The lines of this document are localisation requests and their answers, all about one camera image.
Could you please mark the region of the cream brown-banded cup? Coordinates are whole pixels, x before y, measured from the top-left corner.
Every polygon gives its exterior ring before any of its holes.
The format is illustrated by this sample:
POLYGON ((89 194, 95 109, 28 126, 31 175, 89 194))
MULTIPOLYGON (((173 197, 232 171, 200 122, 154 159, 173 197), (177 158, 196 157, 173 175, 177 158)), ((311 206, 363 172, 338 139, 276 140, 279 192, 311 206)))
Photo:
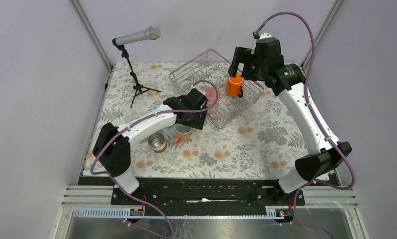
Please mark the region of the cream brown-banded cup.
POLYGON ((163 153, 167 149, 166 139, 160 132, 150 135, 147 142, 155 153, 163 153))

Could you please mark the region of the floral table mat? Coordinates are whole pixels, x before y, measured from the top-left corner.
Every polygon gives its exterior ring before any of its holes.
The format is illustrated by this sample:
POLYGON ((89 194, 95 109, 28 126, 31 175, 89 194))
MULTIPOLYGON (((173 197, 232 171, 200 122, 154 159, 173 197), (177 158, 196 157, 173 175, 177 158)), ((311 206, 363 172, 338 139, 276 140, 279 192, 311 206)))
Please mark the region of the floral table mat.
MULTIPOLYGON (((121 125, 154 110, 165 99, 178 96, 175 83, 200 89, 212 81, 224 91, 224 63, 133 63, 141 83, 152 91, 133 99, 133 79, 127 63, 116 64, 108 86, 98 128, 121 125)), ((147 140, 131 147, 131 169, 138 177, 277 179, 307 154, 304 138, 291 112, 263 85, 247 82, 258 100, 222 129, 209 119, 187 141, 175 143, 172 127, 161 131, 167 148, 155 153, 147 140)))

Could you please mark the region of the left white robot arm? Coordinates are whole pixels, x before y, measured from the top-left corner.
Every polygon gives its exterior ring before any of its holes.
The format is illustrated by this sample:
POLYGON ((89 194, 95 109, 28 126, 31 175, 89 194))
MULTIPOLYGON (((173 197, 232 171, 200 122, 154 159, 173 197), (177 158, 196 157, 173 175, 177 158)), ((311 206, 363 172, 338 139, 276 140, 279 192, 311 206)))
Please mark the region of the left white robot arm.
POLYGON ((90 172, 100 163, 104 174, 123 190, 123 199, 134 205, 141 200, 139 181, 131 169, 131 147, 164 128, 177 124, 202 130, 208 111, 204 91, 192 88, 186 95, 170 97, 153 111, 131 122, 102 126, 93 147, 95 160, 90 172))

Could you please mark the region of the orange mug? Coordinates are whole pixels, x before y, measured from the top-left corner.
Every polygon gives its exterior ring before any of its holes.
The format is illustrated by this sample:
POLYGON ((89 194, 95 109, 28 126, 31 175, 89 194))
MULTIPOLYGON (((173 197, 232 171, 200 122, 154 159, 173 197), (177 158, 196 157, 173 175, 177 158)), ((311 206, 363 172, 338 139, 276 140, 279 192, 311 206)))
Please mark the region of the orange mug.
POLYGON ((226 83, 226 92, 233 97, 243 97, 243 84, 244 79, 240 74, 236 74, 234 77, 228 76, 226 83))

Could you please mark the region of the black microphone tripod stand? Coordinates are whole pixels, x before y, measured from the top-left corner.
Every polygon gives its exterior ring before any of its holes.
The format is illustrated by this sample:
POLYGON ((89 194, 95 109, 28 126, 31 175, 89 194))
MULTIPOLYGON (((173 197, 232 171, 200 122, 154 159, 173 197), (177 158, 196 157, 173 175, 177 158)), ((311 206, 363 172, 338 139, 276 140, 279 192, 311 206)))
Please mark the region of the black microphone tripod stand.
POLYGON ((128 66, 130 68, 130 75, 132 76, 132 78, 134 80, 134 83, 135 83, 135 85, 133 86, 133 89, 135 90, 135 93, 134 93, 134 96, 132 97, 132 102, 131 102, 130 108, 133 107, 134 101, 135 101, 136 97, 139 96, 139 95, 142 95, 142 94, 144 94, 144 93, 146 93, 148 91, 155 91, 155 92, 161 93, 161 90, 150 88, 150 87, 146 87, 143 84, 141 84, 139 82, 138 78, 137 78, 137 75, 136 75, 133 67, 132 67, 132 64, 131 64, 130 59, 129 59, 129 54, 125 50, 125 47, 123 45, 121 45, 121 46, 117 46, 117 49, 119 51, 121 51, 121 57, 126 59, 126 61, 128 63, 128 66))

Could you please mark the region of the grey microphone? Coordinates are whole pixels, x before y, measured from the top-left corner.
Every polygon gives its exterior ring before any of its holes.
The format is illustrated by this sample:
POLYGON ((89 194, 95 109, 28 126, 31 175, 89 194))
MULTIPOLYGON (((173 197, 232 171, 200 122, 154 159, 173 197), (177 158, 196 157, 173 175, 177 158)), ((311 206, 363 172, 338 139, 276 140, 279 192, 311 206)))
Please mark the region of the grey microphone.
POLYGON ((143 31, 117 37, 112 40, 114 46, 123 46, 145 40, 157 40, 161 37, 161 29, 158 26, 151 26, 143 31))

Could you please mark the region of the pink floral mug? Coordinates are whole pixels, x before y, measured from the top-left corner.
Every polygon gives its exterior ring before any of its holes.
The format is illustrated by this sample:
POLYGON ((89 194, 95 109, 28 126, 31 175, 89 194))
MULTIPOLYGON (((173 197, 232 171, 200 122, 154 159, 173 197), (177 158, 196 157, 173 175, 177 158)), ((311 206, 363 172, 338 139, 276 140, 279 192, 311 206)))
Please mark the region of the pink floral mug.
POLYGON ((214 107, 208 109, 208 114, 213 114, 218 110, 219 100, 216 100, 216 92, 218 92, 220 96, 220 92, 218 89, 215 89, 212 86, 208 86, 205 88, 205 96, 207 97, 207 107, 210 107, 213 103, 216 103, 214 107))

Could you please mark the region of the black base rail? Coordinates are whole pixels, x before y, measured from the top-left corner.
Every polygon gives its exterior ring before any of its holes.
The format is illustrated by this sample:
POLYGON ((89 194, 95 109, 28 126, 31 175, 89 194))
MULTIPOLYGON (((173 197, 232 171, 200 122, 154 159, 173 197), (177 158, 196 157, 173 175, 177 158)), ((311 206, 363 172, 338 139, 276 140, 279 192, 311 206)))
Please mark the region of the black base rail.
POLYGON ((267 206, 303 206, 302 193, 284 194, 275 180, 139 178, 133 196, 168 216, 262 216, 267 206))

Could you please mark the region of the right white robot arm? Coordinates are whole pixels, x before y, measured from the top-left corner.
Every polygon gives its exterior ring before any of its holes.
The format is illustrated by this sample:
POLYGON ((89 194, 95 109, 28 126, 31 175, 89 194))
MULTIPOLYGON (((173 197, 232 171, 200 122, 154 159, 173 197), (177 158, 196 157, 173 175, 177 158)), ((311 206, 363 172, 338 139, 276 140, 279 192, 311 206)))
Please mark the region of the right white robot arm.
POLYGON ((337 168, 352 148, 329 129, 310 96, 300 67, 284 63, 278 39, 259 39, 253 49, 236 47, 229 76, 236 76, 239 64, 243 65, 241 78, 264 82, 284 103, 307 148, 308 155, 296 160, 295 166, 276 183, 272 197, 277 204, 285 205, 292 199, 292 192, 337 168))

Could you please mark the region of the pink textured mug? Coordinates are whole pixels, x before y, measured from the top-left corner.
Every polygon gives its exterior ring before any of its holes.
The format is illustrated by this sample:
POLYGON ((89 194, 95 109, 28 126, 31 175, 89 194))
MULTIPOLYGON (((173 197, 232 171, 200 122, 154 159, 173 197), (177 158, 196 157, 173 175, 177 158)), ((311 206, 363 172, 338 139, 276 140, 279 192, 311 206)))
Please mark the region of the pink textured mug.
POLYGON ((175 144, 180 144, 182 142, 188 141, 193 133, 193 128, 181 124, 176 124, 174 129, 177 133, 174 138, 175 144))

